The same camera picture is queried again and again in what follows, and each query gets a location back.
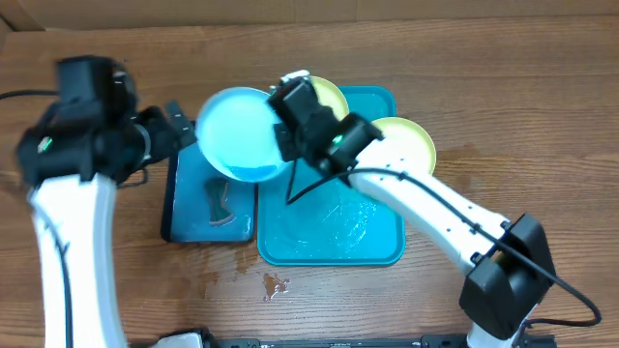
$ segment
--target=light blue bowl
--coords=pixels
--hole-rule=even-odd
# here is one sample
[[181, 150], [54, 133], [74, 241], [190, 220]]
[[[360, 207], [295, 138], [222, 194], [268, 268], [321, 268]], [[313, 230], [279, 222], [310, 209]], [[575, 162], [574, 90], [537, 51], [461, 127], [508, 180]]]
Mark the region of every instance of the light blue bowl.
[[195, 127], [200, 151], [228, 178], [259, 183], [279, 176], [281, 159], [273, 125], [280, 122], [269, 94], [250, 87], [216, 93], [202, 106]]

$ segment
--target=yellow plate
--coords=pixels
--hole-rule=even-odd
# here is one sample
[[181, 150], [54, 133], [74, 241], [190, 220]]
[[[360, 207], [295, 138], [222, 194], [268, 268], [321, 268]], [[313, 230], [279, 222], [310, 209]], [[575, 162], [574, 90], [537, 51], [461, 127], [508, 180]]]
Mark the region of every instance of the yellow plate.
[[399, 117], [386, 117], [372, 121], [386, 138], [394, 139], [402, 151], [419, 163], [429, 174], [436, 165], [436, 148], [429, 134], [421, 126]]
[[338, 86], [318, 76], [311, 77], [311, 84], [316, 90], [318, 101], [325, 106], [330, 106], [339, 121], [348, 115], [348, 101]]

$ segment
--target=green light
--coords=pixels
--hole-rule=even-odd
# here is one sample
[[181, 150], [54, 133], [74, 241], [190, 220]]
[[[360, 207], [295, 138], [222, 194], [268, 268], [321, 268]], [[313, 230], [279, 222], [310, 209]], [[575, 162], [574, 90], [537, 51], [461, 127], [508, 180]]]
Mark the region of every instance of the green light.
[[344, 136], [340, 134], [333, 139], [333, 143], [336, 145], [339, 145], [343, 139], [344, 139]]
[[45, 151], [45, 150], [47, 150], [47, 148], [49, 147], [49, 145], [51, 145], [51, 141], [52, 141], [52, 140], [51, 140], [51, 138], [49, 138], [49, 139], [47, 140], [47, 142], [43, 145], [42, 152], [43, 152], [43, 151]]

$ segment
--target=table top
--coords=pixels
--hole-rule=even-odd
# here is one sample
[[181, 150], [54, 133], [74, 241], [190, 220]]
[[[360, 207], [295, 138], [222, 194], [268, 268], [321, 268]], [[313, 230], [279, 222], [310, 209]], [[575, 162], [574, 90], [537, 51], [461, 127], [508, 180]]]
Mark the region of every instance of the table top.
[[[308, 69], [337, 84], [380, 84], [398, 116], [422, 125], [438, 151], [435, 176], [477, 203], [546, 230], [558, 274], [590, 296], [593, 329], [539, 326], [562, 346], [619, 339], [619, 17], [421, 20], [9, 34], [0, 92], [54, 88], [56, 59], [125, 61], [141, 105], [177, 99], [194, 117], [230, 86], [266, 88]], [[19, 198], [13, 148], [49, 98], [0, 103], [0, 342], [42, 346], [40, 265]], [[119, 192], [114, 262], [129, 339], [208, 326], [221, 338], [417, 337], [465, 333], [463, 276], [407, 227], [391, 267], [278, 268], [255, 244], [180, 246], [160, 238], [166, 163], [147, 186]], [[277, 275], [288, 291], [271, 301]], [[534, 317], [586, 319], [553, 287]]]

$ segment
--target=teal tray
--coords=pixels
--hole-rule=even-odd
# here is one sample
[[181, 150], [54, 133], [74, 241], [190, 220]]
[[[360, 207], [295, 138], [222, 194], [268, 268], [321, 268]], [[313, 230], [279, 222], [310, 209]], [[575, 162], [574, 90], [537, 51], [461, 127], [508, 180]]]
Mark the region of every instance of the teal tray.
[[[340, 86], [351, 112], [369, 121], [396, 115], [394, 96], [380, 86]], [[277, 266], [391, 265], [406, 248], [404, 219], [333, 181], [285, 205], [290, 169], [258, 185], [258, 250]], [[293, 193], [320, 179], [304, 161]]]

